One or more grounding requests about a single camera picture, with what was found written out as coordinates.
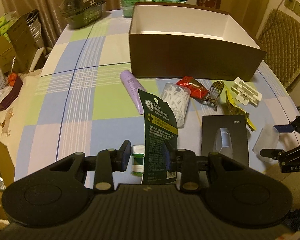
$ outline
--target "cardboard carton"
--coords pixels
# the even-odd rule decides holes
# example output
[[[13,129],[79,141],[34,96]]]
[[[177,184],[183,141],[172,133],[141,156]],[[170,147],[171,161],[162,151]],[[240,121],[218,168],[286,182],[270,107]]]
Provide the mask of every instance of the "cardboard carton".
[[[266,55],[229,13],[178,3],[136,3],[129,44],[137,78],[250,81]]]
[[[6,187],[13,183],[14,172],[15,168],[13,166],[9,151],[7,147],[0,142],[0,173]],[[6,220],[7,216],[1,206],[1,197],[2,192],[0,191],[0,219]]]
[[[37,51],[37,45],[26,24],[26,20],[20,17],[7,30],[7,35],[11,42],[8,42],[4,36],[0,36],[0,68],[2,72],[10,73],[11,63],[15,56],[17,56],[17,60],[13,71],[15,73],[28,72]]]

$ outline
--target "quilted chair cushion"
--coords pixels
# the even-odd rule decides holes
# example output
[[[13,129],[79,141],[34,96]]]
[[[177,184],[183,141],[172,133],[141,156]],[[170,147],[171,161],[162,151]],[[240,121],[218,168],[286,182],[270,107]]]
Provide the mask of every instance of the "quilted chair cushion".
[[[262,33],[270,27],[274,14],[275,9],[270,13]],[[274,24],[260,42],[267,51],[264,61],[282,85],[291,90],[300,79],[300,23],[278,10]]]

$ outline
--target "robotic arm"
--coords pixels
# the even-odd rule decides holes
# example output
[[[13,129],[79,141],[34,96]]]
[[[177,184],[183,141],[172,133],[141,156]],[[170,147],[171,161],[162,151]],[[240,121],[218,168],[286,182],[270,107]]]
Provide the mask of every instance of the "robotic arm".
[[[279,133],[291,133],[296,131],[300,133],[300,116],[286,125],[274,126]],[[300,146],[285,152],[277,149],[262,149],[261,156],[278,160],[282,173],[300,171]]]

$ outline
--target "checkered tablecloth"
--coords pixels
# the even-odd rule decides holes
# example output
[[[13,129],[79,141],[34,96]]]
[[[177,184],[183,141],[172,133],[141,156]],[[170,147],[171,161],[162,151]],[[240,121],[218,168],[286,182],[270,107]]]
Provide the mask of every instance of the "checkered tablecloth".
[[[128,31],[130,18],[112,11],[100,21],[79,30],[68,27],[54,46],[32,99],[19,145],[15,179],[18,180],[74,152],[86,156],[119,148],[125,139],[144,144],[144,117],[140,116],[122,85],[119,74],[130,69]],[[160,95],[167,82],[177,79],[141,79],[148,92]],[[213,81],[199,80],[206,88]],[[239,106],[250,113],[257,131],[248,131],[250,166],[264,171],[268,164],[256,158],[252,148],[266,123],[286,124],[298,111],[291,98],[262,62],[252,84],[262,93],[258,107]],[[225,82],[231,87],[233,82]],[[225,102],[224,92],[220,103]],[[186,123],[178,131],[178,147],[200,154],[202,115],[223,114],[191,99]],[[300,135],[280,137],[278,147],[291,149]],[[140,183],[132,176],[131,160],[125,173],[115,172],[114,182]],[[87,185],[93,182],[92,174]]]

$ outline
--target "red snack package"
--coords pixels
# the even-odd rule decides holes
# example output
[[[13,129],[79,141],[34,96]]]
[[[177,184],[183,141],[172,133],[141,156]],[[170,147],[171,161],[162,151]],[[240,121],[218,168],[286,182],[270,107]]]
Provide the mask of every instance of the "red snack package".
[[[203,99],[208,93],[208,90],[193,77],[184,77],[177,82],[177,85],[190,88],[190,96],[193,98]]]

